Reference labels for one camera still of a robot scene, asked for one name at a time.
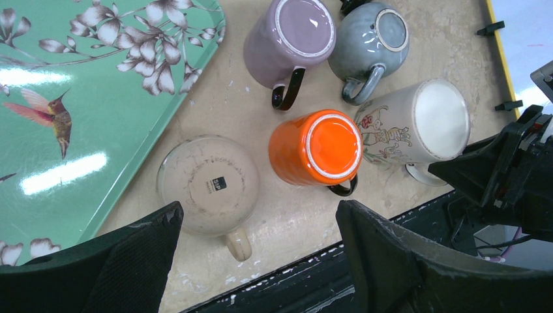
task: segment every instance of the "bird print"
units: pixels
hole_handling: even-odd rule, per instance
[[[6,108],[27,119],[42,126],[52,127],[55,138],[59,142],[61,148],[62,160],[65,158],[67,147],[69,147],[69,138],[71,137],[71,115],[69,115],[69,112],[67,112],[61,102],[61,99],[67,91],[59,96],[59,98],[48,101],[32,90],[22,89],[21,94],[31,105],[30,108],[11,102],[4,103]]]
[[[372,126],[374,130],[379,130],[382,126],[382,122],[380,121],[380,110],[388,110],[388,106],[381,106],[379,108],[376,108],[369,114],[365,115],[363,120],[361,120],[361,123],[359,123],[359,126],[365,129]]]

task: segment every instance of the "purple mug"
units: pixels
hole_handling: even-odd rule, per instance
[[[255,80],[273,89],[273,107],[286,111],[305,70],[326,60],[335,44],[336,27],[319,0],[273,0],[246,37],[244,60]]]

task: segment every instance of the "upside-down mug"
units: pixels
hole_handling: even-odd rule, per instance
[[[305,70],[333,51],[335,33],[332,17],[319,0],[273,0],[246,37],[244,61],[254,79],[273,90],[275,109],[290,109]]]
[[[409,30],[393,7],[371,2],[349,13],[336,33],[329,64],[334,74],[346,81],[342,99],[359,106],[368,100],[380,79],[395,72],[407,58]]]
[[[459,156],[470,136],[468,106],[450,82],[427,80],[362,105],[355,122],[363,156],[374,164],[401,164],[416,180],[441,186],[427,172],[430,163]]]
[[[204,135],[175,147],[158,172],[157,191],[165,203],[183,207],[182,230],[222,236],[237,261],[252,255],[241,224],[256,206],[260,178],[254,161],[238,143]]]
[[[345,114],[322,110],[279,125],[269,140],[269,160],[285,182],[328,186],[349,196],[357,186],[363,143],[359,129]],[[346,188],[341,183],[350,181]]]

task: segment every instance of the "hummingbird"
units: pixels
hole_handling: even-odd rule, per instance
[[[48,101],[38,93],[23,88],[21,94],[31,107],[4,102],[4,106],[17,114],[30,119],[42,126],[52,127],[55,139],[61,148],[61,159],[65,158],[69,138],[71,137],[71,115],[63,106],[61,99],[67,93],[65,91],[59,98]]]

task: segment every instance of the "yellow edge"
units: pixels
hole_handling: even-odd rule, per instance
[[[494,13],[494,7],[492,6],[492,0],[486,0],[486,3],[488,4],[488,11],[490,13],[490,18],[492,20],[492,23],[495,23],[497,20],[496,20],[496,14]],[[511,80],[511,73],[509,72],[509,67],[507,66],[507,57],[505,56],[505,50],[503,50],[503,42],[501,41],[500,32],[496,31],[494,33],[494,37],[496,38],[498,49],[500,51],[501,65],[503,65],[503,70],[505,71],[505,77],[507,78],[507,86],[509,88],[511,101],[516,101],[515,88],[513,87],[513,81]],[[520,117],[520,110],[518,108],[515,109],[515,115],[517,119]]]

